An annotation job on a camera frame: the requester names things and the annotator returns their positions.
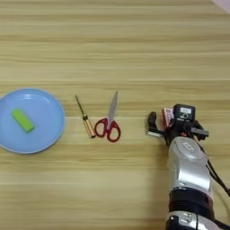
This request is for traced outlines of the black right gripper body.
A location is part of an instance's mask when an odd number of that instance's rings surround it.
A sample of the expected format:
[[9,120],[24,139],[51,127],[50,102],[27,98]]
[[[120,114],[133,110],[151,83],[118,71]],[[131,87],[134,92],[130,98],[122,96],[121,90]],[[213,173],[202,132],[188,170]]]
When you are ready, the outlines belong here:
[[170,125],[164,130],[166,145],[169,146],[176,137],[194,138],[191,129],[197,126],[196,120],[172,119]]

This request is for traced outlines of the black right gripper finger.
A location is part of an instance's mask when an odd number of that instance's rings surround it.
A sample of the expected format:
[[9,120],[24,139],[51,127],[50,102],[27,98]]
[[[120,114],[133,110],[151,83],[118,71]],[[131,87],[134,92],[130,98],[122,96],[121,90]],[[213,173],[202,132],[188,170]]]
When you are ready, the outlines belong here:
[[209,137],[209,132],[206,131],[196,120],[191,128],[191,132],[197,137],[198,140],[205,140]]
[[154,111],[151,111],[149,113],[147,122],[148,122],[147,133],[150,136],[164,137],[164,132],[162,130],[159,130],[156,126],[156,113]]

